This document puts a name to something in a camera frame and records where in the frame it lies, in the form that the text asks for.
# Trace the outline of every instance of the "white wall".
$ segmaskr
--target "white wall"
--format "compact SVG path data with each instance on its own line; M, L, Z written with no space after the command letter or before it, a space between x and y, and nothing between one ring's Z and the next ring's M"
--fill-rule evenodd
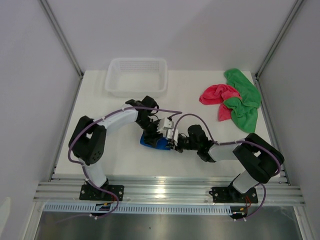
M308 0L261 77L289 177L320 227L320 1Z
M255 72L295 0L49 0L81 67L162 57L171 70Z
M0 203L12 198L1 239L21 235L77 83L38 2L0 1Z

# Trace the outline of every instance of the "metal frame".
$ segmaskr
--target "metal frame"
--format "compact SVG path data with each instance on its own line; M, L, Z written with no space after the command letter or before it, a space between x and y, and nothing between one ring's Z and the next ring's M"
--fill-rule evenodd
M63 50L65 51L68 59L72 63L75 71L82 80L83 71L81 70L79 63L61 29L58 21L48 3L47 0L38 0L41 5L44 14L47 16L50 25L56 34ZM270 136L271 143L280 148L276 134L274 132L273 124L270 118L270 114L267 108L267 103L261 89L259 78L264 69L270 62L271 58L278 49L280 43L283 41L286 33L288 32L293 20L301 10L305 0L296 0L290 13L282 25L276 39L270 47L266 57L260 65L257 73L253 76L254 84L260 91L262 96L262 113L266 122L267 130ZM33 211L29 219L29 224L26 228L24 238L25 240L34 239L38 224L40 222L42 211L47 202L60 202L66 204L78 205L79 194L81 185L84 184L83 175L57 175L54 174L54 169L58 160L58 156L61 152L62 144L67 133L69 121L77 100L77 96L80 90L81 81L77 87L74 101L69 112L69 116L66 125L63 130L60 145L55 154L55 160L52 167L52 174L48 182L41 182L38 185L36 194L34 196ZM185 206L191 207L203 207L203 206L215 206L215 207L227 207L230 204L214 204L212 197L209 195L209 190L213 186L227 186L232 178L230 177L210 177L210 178L186 178L186 177L133 177L133 176L109 176L109 182L111 184L124 185L124 200L123 204L130 204L136 206L154 205L154 206ZM294 206L294 210L297 216L298 225L300 227L303 239L312 240L315 239L312 228L308 221L308 217L305 209L305 202L302 192L298 186L291 186L286 168L282 169L279 178L273 178L267 185L267 197L265 201L266 206ZM264 194L263 189L258 187L257 194L259 199L262 199ZM86 201L84 204L90 205L90 201Z
M84 176L53 179L41 182L34 200L37 202L73 202L92 203L79 200L81 186L85 183ZM211 187L226 187L232 177L134 177L109 176L112 185L124 185L122 203L130 204L165 204L165 205L212 205L213 198L209 195ZM267 197L265 206L304 206L304 198L300 187L289 186L285 177L266 184ZM262 187L256 188L258 198L264 195ZM217 206L242 206L243 204L215 203Z
M269 137L270 137L271 144L276 149L278 149L280 152L282 152L279 141L277 139L277 135L275 133L275 128L272 123L271 116L270 116L270 113L268 110L267 100L266 100L264 92L261 88L261 84L257 80L256 76L253 73L251 75L252 75L252 79L253 79L253 83L254 83L255 87L258 89L258 91L260 92L260 95L261 95L261 106L260 107L262 110L263 118L265 121L266 129L267 129ZM290 178L289 178L288 172L286 170L286 163L287 163L286 161L283 163L283 169L284 169L284 173L285 173L285 177L287 179L287 182L289 185L291 185Z
M57 21L57 18L55 17L49 3L47 0L38 0L45 16L47 17L51 27L52 27L52 30L54 31L56 37L58 38L66 56L68 57L68 59L70 60L72 66L74 67L74 70L76 71L76 73L78 74L78 76L80 78L82 78L82 76L84 75L83 71L81 70L80 68L80 65L75 57L75 54L74 52L72 51L66 37L65 37L65 34L64 32L62 31L58 21Z
M296 0L293 7L291 8L289 15L287 16L284 24L280 28L279 33L277 34L275 40L273 41L268 53L266 54L263 62L261 63L257 73L256 73L256 78L259 80L261 77L261 74L265 70L266 66L270 62L271 58L274 56L276 53L276 50L279 48L280 43L284 40L284 37L286 36L288 30L292 26L292 23L296 16L299 14L300 10L302 9L304 3L306 0Z
M76 101L77 101L77 98L78 98L78 94L79 94L79 91L80 91L80 88L81 88L81 84L82 84L83 78L84 77L81 76L80 81L79 81L79 83L77 85L77 88L76 88L76 91L75 91L75 94L74 94L74 97L73 97L73 100L72 100L72 105L71 105L71 108L70 108L70 110L68 112L68 117L67 117L66 123L63 126L62 135L61 135L60 140L59 140L59 145L57 147L57 150L56 150L54 158L53 158L54 161L52 162L52 164L50 166L50 172L49 172L49 176L48 176L48 180L49 181L53 177L53 174L55 173L55 170L56 170L56 167L57 167L59 156L60 156L64 141L65 141L65 137L66 137L66 134L67 134L68 126L69 126L69 123L70 123L70 120L71 120L71 116L72 116L72 113L73 113L75 105L76 105Z

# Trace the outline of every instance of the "red cloth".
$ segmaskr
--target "red cloth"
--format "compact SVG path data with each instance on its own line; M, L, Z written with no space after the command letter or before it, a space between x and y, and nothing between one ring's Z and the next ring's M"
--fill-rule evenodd
M218 112L218 120L221 122L231 119L232 109L227 108L222 103L224 100L232 97L241 99L239 92L232 86L227 84L217 84L208 87L200 96L199 101L204 105L221 104Z

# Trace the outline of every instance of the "white table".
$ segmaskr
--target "white table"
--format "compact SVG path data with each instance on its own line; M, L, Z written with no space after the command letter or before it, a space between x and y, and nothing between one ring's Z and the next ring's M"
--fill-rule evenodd
M203 105L199 96L215 84L225 84L224 71L169 71L169 85L165 96L156 98L162 109L197 114L204 119L216 141L233 141L248 134L236 127L233 121L218 121L219 105ZM243 72L251 81L251 73ZM130 98L114 97L105 90L106 71L86 71L74 106L66 137L58 159L55 175L78 175L82 169L78 164L68 161L68 142L79 118L102 117L118 110ZM160 117L168 116L159 112ZM178 125L180 133L187 133L193 124L202 124L192 116L185 117ZM235 177L244 168L238 161L224 160L216 163L202 161L196 151L178 153L140 145L142 129L132 123L108 136L104 154L100 159L104 173L108 176L167 176L167 177ZM270 142L261 108L258 109L256 131L259 136Z

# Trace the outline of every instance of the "blue object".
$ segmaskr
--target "blue object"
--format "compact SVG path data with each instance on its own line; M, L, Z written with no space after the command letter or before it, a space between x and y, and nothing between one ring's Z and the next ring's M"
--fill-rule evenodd
M153 149L159 149L159 150L171 150L168 146L168 139L165 137L161 137L157 142L156 142L156 147L153 147L149 144L145 143L145 136L142 134L140 138L140 144L149 148Z

